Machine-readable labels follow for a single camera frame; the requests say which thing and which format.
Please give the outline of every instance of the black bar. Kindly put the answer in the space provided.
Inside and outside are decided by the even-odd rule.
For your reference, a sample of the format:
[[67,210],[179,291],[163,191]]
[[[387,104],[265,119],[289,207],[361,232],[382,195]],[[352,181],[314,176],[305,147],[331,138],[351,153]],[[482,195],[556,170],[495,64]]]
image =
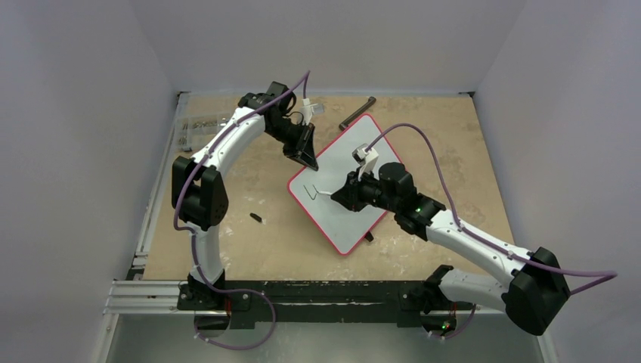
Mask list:
[[372,105],[376,102],[376,97],[370,97],[367,99],[367,102],[361,106],[358,110],[354,111],[353,114],[349,115],[343,122],[339,124],[339,129],[342,131],[344,129],[347,129],[349,127],[350,123],[353,123],[354,120],[359,117],[360,115],[363,114],[368,108],[372,107]]
[[[426,309],[423,281],[225,281],[226,289],[252,289],[273,302],[279,322],[396,323],[420,327]],[[253,329],[271,321],[267,303],[255,294],[232,293],[231,329]],[[430,306],[449,310],[450,302]],[[459,310],[471,309],[460,303]]]

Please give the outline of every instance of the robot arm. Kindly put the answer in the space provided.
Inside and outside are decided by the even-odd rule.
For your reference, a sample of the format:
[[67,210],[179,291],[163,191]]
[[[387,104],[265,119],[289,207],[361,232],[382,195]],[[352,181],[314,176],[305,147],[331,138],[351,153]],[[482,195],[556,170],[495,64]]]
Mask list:
[[[371,164],[376,160],[367,157],[372,152],[360,147],[352,154],[361,166],[347,175],[345,185],[333,193],[331,199],[354,212],[367,205],[388,210],[395,214],[395,221],[407,233],[453,250],[483,268],[490,276],[473,275],[451,266],[442,266],[428,279],[428,283],[433,290],[440,291],[441,298],[500,310],[521,329],[541,335],[570,297],[563,276],[498,253],[491,246],[461,231],[450,210],[417,192],[412,175],[403,164],[384,164],[379,168],[378,178],[375,178]],[[510,255],[559,267],[556,257],[544,248],[533,253],[461,222],[467,230],[488,240],[490,244],[504,248]]]
[[[223,179],[252,141],[266,132],[283,143],[283,154],[286,157],[318,170],[313,144],[314,124],[309,123],[314,105],[304,106],[307,119],[298,124],[293,123],[286,115],[293,108],[290,103],[296,103],[293,93],[264,113],[255,114],[237,124],[242,117],[287,91],[285,85],[273,82],[265,93],[248,93],[240,99],[230,122],[203,149],[189,159],[178,157],[172,165],[172,205],[175,208],[178,195],[197,161],[202,160],[206,154],[209,155],[194,178],[194,181],[200,180],[200,186],[191,182],[178,215],[180,220],[196,231],[196,252],[198,256],[203,256],[200,267],[209,281],[217,281],[223,273],[218,248],[218,225],[225,217],[229,205]],[[190,278],[204,283],[195,267],[190,271]]]
[[[246,118],[287,91],[285,85],[273,82],[264,94],[247,94],[241,98],[230,122],[208,145],[190,159],[177,158],[172,166],[172,204],[175,208],[181,191],[190,180],[190,174],[198,165],[197,160],[205,160],[203,157],[208,156],[201,161],[203,164],[194,180],[187,185],[178,211],[179,219],[195,231],[195,251],[192,252],[201,256],[200,269],[208,281],[224,281],[224,269],[218,252],[218,225],[228,209],[223,178],[244,149],[266,132],[283,143],[286,157],[303,166],[318,168],[312,143],[314,125],[307,123],[311,112],[304,112],[308,115],[307,120],[297,124],[292,123],[286,115],[291,111],[289,105],[293,94],[289,93],[263,112]],[[459,231],[452,212],[438,201],[418,193],[412,175],[402,164],[387,163],[381,166],[378,178],[375,178],[374,150],[365,151],[362,148],[353,157],[361,167],[348,174],[345,186],[331,195],[332,200],[354,212],[367,205],[388,210],[395,214],[395,221],[407,233],[447,247],[490,274],[472,275],[451,266],[441,266],[424,283],[432,294],[430,299],[478,303],[505,311],[512,321],[531,334],[541,335],[545,331],[569,297],[563,276],[510,259]],[[556,257],[543,248],[531,253],[467,226],[467,229],[517,256],[559,266]],[[195,286],[194,291],[209,291],[196,266],[187,280]]]

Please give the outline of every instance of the whiteboard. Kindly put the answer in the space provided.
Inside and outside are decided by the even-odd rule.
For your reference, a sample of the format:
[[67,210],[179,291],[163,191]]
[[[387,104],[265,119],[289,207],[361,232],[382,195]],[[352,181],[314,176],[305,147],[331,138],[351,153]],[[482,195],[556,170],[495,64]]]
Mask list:
[[[294,199],[342,255],[350,253],[386,211],[366,206],[360,212],[352,212],[331,200],[329,195],[317,195],[316,190],[321,193],[338,191],[345,184],[347,174],[358,168],[352,151],[362,144],[369,144],[381,132],[372,116],[365,113],[317,155],[317,172],[303,168],[287,185]],[[381,165],[400,162],[387,139],[381,139],[374,149],[379,153],[374,168],[376,177]]]

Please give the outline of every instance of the white enclosure wall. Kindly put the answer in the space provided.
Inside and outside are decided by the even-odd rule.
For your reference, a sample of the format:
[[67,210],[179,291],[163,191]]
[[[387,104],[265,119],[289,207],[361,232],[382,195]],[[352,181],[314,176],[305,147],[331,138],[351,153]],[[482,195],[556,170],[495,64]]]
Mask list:
[[257,92],[312,71],[314,92],[478,87],[525,0],[132,0],[172,84]]
[[88,361],[173,106],[127,1],[0,2],[0,360]]
[[528,1],[475,96],[516,242],[620,273],[553,322],[563,362],[641,356],[639,39],[638,1]]

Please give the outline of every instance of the wooden work surface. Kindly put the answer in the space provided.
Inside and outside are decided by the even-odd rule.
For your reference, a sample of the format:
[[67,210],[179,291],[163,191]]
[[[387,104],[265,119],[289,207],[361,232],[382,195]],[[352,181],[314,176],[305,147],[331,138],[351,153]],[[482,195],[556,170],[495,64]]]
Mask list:
[[[505,210],[471,98],[380,97],[368,110],[382,129],[413,123],[430,138],[461,218],[512,243]],[[232,112],[238,97],[191,95],[186,115]],[[314,150],[339,135],[338,125],[367,97],[317,97],[325,113],[315,116]],[[425,142],[411,129],[388,140],[412,173],[418,190],[446,203]],[[257,138],[225,179],[230,206],[221,224],[221,258],[234,280],[420,280],[439,265],[482,270],[443,247],[403,232],[387,216],[366,240],[339,255],[287,191],[300,165],[282,154],[269,135]],[[187,232],[174,231],[169,194],[158,200],[156,230],[144,272],[146,280],[183,280],[192,266]],[[249,214],[263,218],[260,224]]]

